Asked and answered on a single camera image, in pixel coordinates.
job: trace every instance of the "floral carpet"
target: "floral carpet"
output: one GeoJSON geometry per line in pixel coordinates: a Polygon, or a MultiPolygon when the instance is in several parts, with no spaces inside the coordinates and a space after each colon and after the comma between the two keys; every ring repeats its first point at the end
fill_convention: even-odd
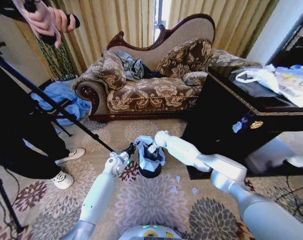
{"type": "MultiPolygon", "coordinates": [[[[139,135],[153,136],[159,130],[181,136],[186,126],[179,119],[97,123],[85,118],[83,124],[116,151],[127,148],[139,135]]],[[[13,208],[26,226],[17,236],[15,230],[11,231],[11,223],[4,224],[0,207],[0,240],[14,239],[11,235],[19,240],[57,240],[77,222],[81,204],[104,169],[109,152],[76,126],[67,130],[72,137],[60,133],[67,147],[86,149],[83,157],[62,165],[75,179],[70,188],[60,190],[50,180],[14,174],[18,189],[15,179],[0,166],[0,176],[13,208]]],[[[294,136],[285,134],[282,138],[295,152],[303,153],[303,132],[294,136]]],[[[255,239],[240,219],[237,204],[230,196],[215,189],[209,180],[190,180],[186,167],[167,152],[166,165],[153,179],[140,175],[137,161],[135,154],[118,177],[114,196],[92,239],[117,240],[128,228],[146,224],[168,226],[187,240],[255,239]],[[192,188],[197,188],[199,193],[194,195],[192,188]]],[[[253,177],[245,183],[252,191],[275,200],[303,223],[303,176],[253,177]]],[[[8,213],[5,221],[10,222],[8,213]]]]}

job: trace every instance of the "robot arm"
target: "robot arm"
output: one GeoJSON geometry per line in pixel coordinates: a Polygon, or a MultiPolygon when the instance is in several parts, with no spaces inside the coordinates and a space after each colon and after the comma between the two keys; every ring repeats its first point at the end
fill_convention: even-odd
{"type": "Polygon", "coordinates": [[[211,183],[236,200],[240,217],[257,240],[303,240],[303,224],[273,200],[251,192],[244,184],[247,169],[225,156],[201,154],[194,145],[168,131],[155,135],[156,147],[163,147],[188,166],[209,172],[211,183]]]}
{"type": "Polygon", "coordinates": [[[105,163],[103,172],[96,178],[81,206],[81,213],[77,224],[60,240],[89,240],[97,223],[107,210],[108,204],[115,191],[116,176],[121,174],[129,164],[131,154],[135,152],[136,145],[130,143],[129,147],[120,153],[111,152],[105,163]]]}
{"type": "MultiPolygon", "coordinates": [[[[115,190],[115,177],[122,173],[135,152],[135,145],[117,154],[112,152],[104,171],[88,192],[76,226],[61,240],[89,240],[104,215],[115,190]]],[[[257,240],[303,240],[303,224],[271,199],[251,192],[244,184],[247,169],[219,154],[204,155],[191,143],[159,131],[149,147],[150,153],[166,148],[172,156],[202,172],[210,172],[211,183],[236,200],[240,217],[257,240]]]]}

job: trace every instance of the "carpet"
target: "carpet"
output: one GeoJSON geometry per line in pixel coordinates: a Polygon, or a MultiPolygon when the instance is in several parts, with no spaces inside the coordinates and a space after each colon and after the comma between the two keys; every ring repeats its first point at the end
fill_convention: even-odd
{"type": "MultiPolygon", "coordinates": [[[[186,126],[180,119],[97,123],[85,118],[82,122],[116,151],[127,148],[139,135],[153,136],[159,130],[181,136],[186,126]]],[[[15,174],[20,185],[18,190],[12,176],[0,166],[0,176],[13,208],[22,225],[27,226],[19,236],[12,231],[19,240],[57,240],[70,230],[79,218],[81,204],[92,183],[104,169],[108,150],[74,125],[67,130],[72,137],[63,132],[59,134],[67,147],[86,149],[83,157],[62,165],[75,179],[70,188],[60,190],[50,180],[15,174]]],[[[138,155],[133,155],[116,180],[114,196],[92,239],[117,240],[128,228],[147,224],[168,226],[188,240],[254,239],[240,219],[236,202],[215,189],[209,180],[190,180],[186,167],[167,152],[166,165],[154,179],[140,175],[137,160],[138,155]],[[177,193],[171,191],[173,187],[177,187],[177,193]],[[197,188],[199,193],[194,195],[192,188],[197,188]]],[[[303,187],[303,176],[253,177],[245,183],[252,191],[277,201],[303,223],[303,189],[299,189],[303,187]]],[[[0,240],[10,240],[11,230],[3,223],[3,215],[0,208],[0,240]]]]}

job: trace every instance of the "black pants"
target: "black pants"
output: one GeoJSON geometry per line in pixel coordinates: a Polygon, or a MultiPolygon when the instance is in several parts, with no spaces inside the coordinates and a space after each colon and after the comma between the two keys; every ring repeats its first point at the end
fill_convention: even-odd
{"type": "Polygon", "coordinates": [[[32,179],[51,179],[61,170],[55,160],[70,151],[30,96],[0,68],[0,164],[32,179]],[[47,154],[27,147],[23,139],[47,154]]]}
{"type": "Polygon", "coordinates": [[[61,170],[55,160],[65,158],[69,153],[53,125],[37,110],[0,130],[0,164],[24,177],[55,177],[61,170]],[[48,156],[27,147],[23,138],[48,156]]]}

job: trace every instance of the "blue cloth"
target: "blue cloth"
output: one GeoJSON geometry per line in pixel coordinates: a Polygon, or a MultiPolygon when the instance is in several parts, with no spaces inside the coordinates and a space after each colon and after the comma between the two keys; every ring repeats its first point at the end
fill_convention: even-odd
{"type": "MultiPolygon", "coordinates": [[[[85,101],[75,94],[73,90],[71,90],[71,85],[73,84],[74,79],[70,81],[55,81],[48,85],[43,91],[47,94],[51,99],[53,99],[56,103],[61,102],[64,99],[68,99],[72,101],[70,105],[65,107],[65,110],[70,114],[74,114],[79,121],[81,118],[85,117],[86,113],[91,108],[91,103],[89,101],[85,101]]],[[[44,101],[40,96],[36,93],[31,94],[31,98],[37,100],[39,105],[44,110],[50,110],[53,107],[44,101]]],[[[70,120],[63,118],[57,119],[57,122],[62,126],[67,126],[73,124],[70,120]]]]}

